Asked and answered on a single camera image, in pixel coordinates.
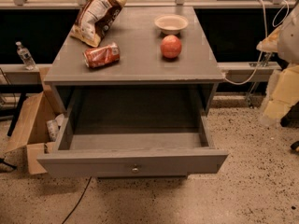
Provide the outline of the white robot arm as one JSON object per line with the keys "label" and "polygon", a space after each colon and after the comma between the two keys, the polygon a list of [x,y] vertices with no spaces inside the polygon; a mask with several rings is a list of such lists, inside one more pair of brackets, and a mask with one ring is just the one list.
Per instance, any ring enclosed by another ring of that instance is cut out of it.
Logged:
{"label": "white robot arm", "polygon": [[270,76],[261,106],[261,124],[273,126],[299,103],[299,6],[256,49],[274,52],[286,63]]}

